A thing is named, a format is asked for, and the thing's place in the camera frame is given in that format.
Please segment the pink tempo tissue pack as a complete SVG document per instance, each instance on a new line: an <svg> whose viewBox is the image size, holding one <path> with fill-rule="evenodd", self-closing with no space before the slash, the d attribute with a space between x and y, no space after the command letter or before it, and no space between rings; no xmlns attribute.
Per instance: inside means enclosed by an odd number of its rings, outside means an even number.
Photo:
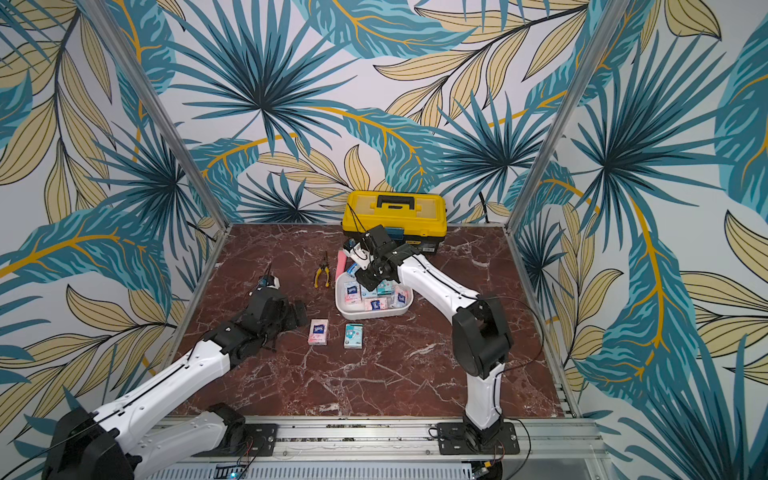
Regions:
<svg viewBox="0 0 768 480"><path fill-rule="evenodd" d="M308 332L308 344L325 346L328 342L329 321L327 319L312 319Z"/></svg>
<svg viewBox="0 0 768 480"><path fill-rule="evenodd" d="M349 281L344 284L344 305L349 308L356 308L362 304L361 287L356 281Z"/></svg>

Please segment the white plastic storage box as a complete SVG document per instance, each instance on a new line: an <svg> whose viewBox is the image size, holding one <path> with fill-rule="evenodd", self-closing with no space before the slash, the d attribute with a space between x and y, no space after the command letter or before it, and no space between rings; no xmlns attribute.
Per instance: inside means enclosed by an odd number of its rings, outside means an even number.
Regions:
<svg viewBox="0 0 768 480"><path fill-rule="evenodd" d="M335 282L335 305L338 312L347 320L362 321L368 319L378 319L386 317L402 316L407 313L414 300L413 290L398 283L393 284L393 291L396 286L401 286L409 293L409 303L404 308L393 308L391 306L391 294L373 295L365 294L365 289L361 287L362 304L356 308L349 309L344 305L344 284L349 281L356 281L348 273L343 273Z"/></svg>

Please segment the teal cartoon tissue pack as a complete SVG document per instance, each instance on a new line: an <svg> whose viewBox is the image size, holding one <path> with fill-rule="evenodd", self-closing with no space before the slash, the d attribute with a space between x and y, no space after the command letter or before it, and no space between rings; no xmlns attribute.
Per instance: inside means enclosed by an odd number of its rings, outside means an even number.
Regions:
<svg viewBox="0 0 768 480"><path fill-rule="evenodd" d="M345 349L359 350L363 348L363 325L347 324L344 329Z"/></svg>

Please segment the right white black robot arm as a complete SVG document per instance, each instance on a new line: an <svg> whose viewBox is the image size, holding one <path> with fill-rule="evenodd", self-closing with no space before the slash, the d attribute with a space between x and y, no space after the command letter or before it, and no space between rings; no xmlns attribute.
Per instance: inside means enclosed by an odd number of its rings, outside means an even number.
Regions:
<svg viewBox="0 0 768 480"><path fill-rule="evenodd" d="M366 289L394 281L421 295L445 316L452 328L454 358L467 375L465 431L477 443L498 435L503 424L499 383L513 345L499 298L461 285L418 248L391 239L382 226L349 238L343 251L358 265L355 277Z"/></svg>

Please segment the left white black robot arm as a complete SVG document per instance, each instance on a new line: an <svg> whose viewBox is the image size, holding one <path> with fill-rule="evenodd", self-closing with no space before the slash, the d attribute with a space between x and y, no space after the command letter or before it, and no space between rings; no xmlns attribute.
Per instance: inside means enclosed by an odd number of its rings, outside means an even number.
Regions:
<svg viewBox="0 0 768 480"><path fill-rule="evenodd" d="M224 403L173 427L157 423L197 391L307 325L306 306L292 301L273 276L263 278L247 307L204 333L191 350L145 382L92 412L78 407L56 424L44 479L144 479L194 455L241 455L254 447L245 418Z"/></svg>

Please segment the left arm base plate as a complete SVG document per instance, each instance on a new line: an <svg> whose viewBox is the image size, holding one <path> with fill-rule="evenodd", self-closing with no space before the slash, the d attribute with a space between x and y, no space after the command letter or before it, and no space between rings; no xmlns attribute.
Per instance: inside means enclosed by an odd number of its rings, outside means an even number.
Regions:
<svg viewBox="0 0 768 480"><path fill-rule="evenodd" d="M229 427L224 439L213 450L194 454L194 458L271 457L274 452L278 425L274 423Z"/></svg>

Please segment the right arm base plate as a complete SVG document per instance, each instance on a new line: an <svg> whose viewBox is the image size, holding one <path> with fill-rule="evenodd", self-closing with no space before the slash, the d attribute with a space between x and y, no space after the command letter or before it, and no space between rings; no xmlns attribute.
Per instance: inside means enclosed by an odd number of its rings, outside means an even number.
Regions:
<svg viewBox="0 0 768 480"><path fill-rule="evenodd" d="M480 430L471 422L442 422L428 433L438 442L439 452L446 456L515 455L520 445L511 422L501 420Z"/></svg>

